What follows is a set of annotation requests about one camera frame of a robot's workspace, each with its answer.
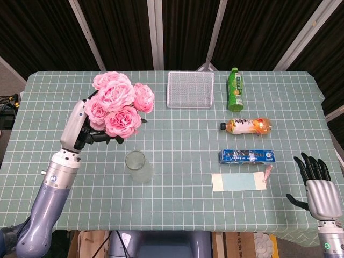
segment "green tea bottle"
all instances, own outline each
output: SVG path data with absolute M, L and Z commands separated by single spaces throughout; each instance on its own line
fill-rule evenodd
M 243 82 L 237 67 L 232 68 L 228 78 L 228 109 L 231 111 L 240 111 L 243 109 L 242 103 Z

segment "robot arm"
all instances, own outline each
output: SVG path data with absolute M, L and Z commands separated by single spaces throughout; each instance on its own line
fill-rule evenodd
M 336 185 L 331 181 L 326 164 L 301 153 L 305 162 L 297 157 L 301 176 L 306 186 L 307 201 L 295 200 L 286 194 L 288 200 L 305 209 L 318 221 L 318 236 L 325 258 L 344 258 L 344 230 L 338 219 L 342 209 Z
M 78 101 L 74 106 L 60 140 L 61 150 L 53 155 L 47 171 L 41 172 L 45 177 L 28 220 L 25 224 L 0 230 L 0 257 L 14 250 L 18 257 L 34 258 L 48 252 L 53 226 L 62 213 L 80 167 L 79 153 L 85 144 L 108 143 L 113 139 L 90 127 L 83 106 L 84 101 Z M 115 139 L 120 144 L 123 142 L 121 137 Z

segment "plastic bottle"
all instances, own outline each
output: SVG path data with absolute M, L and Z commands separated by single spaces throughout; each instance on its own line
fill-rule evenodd
M 240 111 L 243 109 L 242 102 L 243 82 L 237 67 L 232 68 L 228 78 L 228 109 L 231 111 Z
M 220 129 L 226 130 L 228 133 L 242 134 L 242 133 L 258 133 L 268 134 L 271 131 L 271 122 L 267 118 L 257 118 L 253 120 L 248 119 L 233 119 L 227 124 L 221 123 Z

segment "floor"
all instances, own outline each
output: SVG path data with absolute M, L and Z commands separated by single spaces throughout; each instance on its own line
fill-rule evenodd
M 0 95 L 7 96 L 15 93 L 19 94 L 24 90 L 24 88 L 25 85 L 19 79 L 17 79 L 6 67 L 0 64 Z M 10 134 L 10 130 L 2 130 L 0 136 L 0 163 L 3 160 Z M 278 252 L 280 258 L 323 257 L 320 246 L 304 248 L 295 243 L 282 239 L 278 239 Z

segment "toothpaste box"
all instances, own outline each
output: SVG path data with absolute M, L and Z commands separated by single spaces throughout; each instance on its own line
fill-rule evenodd
M 275 154 L 273 150 L 235 150 L 224 149 L 219 153 L 219 162 L 221 164 L 264 164 L 275 163 Z

